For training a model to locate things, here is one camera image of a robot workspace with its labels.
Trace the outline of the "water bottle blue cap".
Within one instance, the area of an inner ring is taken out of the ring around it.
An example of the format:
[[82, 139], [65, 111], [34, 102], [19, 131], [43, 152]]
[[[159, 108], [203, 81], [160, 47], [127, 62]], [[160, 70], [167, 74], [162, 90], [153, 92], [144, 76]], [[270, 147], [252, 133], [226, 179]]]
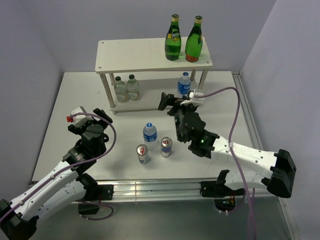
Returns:
[[183, 72], [177, 83], [177, 96], [187, 96], [191, 87], [191, 79], [188, 72]]
[[158, 132], [157, 128], [148, 122], [143, 128], [143, 139], [149, 150], [153, 150], [157, 146]]

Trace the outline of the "water bottle blue cap front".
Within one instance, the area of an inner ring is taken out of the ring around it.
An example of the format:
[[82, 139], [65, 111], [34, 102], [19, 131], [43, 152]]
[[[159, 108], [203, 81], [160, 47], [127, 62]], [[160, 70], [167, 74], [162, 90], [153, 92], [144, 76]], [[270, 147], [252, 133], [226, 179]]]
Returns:
[[153, 150], [157, 146], [158, 132], [157, 128], [148, 122], [143, 128], [143, 139], [149, 150]]

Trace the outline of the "silver energy drink can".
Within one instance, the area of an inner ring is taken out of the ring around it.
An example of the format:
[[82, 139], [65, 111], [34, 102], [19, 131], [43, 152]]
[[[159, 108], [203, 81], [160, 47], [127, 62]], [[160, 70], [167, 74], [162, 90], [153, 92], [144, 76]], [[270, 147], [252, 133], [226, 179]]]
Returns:
[[136, 152], [140, 164], [146, 165], [150, 161], [149, 149], [145, 144], [138, 145]]
[[173, 141], [170, 137], [166, 136], [160, 141], [161, 155], [163, 157], [169, 157], [172, 152]]

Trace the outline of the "green glass bottle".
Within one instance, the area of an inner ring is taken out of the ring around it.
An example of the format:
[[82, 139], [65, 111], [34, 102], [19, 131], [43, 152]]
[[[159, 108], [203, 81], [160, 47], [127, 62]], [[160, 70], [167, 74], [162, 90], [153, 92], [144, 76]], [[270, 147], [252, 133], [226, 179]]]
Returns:
[[185, 59], [191, 63], [197, 62], [202, 52], [202, 21], [203, 17], [200, 15], [194, 18], [193, 27], [185, 44]]
[[182, 41], [179, 27], [179, 15], [173, 14], [171, 16], [170, 27], [165, 38], [165, 57], [170, 61], [177, 60], [180, 56], [181, 46]]

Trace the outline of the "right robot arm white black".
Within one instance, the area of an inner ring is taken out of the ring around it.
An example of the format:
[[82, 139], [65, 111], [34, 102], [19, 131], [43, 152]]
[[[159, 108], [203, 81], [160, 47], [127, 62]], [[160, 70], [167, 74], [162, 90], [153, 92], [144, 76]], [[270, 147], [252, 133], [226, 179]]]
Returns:
[[241, 196], [245, 190], [243, 182], [246, 182], [249, 188], [266, 189], [274, 196], [290, 198], [297, 171], [291, 154], [284, 149], [272, 152], [251, 148], [207, 131], [206, 123], [196, 112], [204, 102], [204, 94], [197, 90], [182, 98], [163, 92], [158, 110], [171, 107], [167, 114], [174, 117], [177, 140], [189, 142], [188, 149], [194, 155], [239, 163], [249, 170], [244, 174], [222, 170], [212, 186], [219, 192], [216, 197], [231, 193]]

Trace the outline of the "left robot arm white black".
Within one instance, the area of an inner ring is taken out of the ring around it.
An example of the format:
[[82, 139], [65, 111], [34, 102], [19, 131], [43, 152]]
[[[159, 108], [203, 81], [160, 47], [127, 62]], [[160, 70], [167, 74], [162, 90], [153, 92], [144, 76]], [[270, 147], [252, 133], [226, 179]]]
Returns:
[[68, 131], [80, 139], [57, 166], [26, 192], [0, 201], [0, 229], [10, 240], [28, 240], [41, 221], [75, 201], [97, 201], [100, 188], [86, 171], [110, 150], [105, 129], [113, 120], [96, 108], [77, 107], [66, 118]]

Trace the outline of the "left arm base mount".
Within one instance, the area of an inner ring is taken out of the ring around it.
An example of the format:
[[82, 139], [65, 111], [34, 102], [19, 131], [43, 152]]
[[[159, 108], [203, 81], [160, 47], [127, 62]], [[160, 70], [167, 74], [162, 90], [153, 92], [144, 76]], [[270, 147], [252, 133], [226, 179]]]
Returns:
[[[101, 204], [102, 201], [112, 200], [113, 193], [114, 193], [114, 186], [112, 184], [97, 185], [87, 189], [81, 201], [97, 202], [98, 204]], [[78, 213], [80, 215], [85, 215], [85, 216], [96, 215], [99, 210], [100, 210], [99, 205], [93, 205], [89, 203], [78, 204]]]

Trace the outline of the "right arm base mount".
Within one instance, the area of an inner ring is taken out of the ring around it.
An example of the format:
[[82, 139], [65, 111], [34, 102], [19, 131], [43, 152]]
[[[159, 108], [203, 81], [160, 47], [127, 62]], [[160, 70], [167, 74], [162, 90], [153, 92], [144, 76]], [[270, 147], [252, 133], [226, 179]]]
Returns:
[[228, 215], [245, 203], [246, 193], [243, 188], [232, 190], [218, 181], [201, 181], [200, 186], [200, 195], [204, 198], [213, 198], [219, 214]]

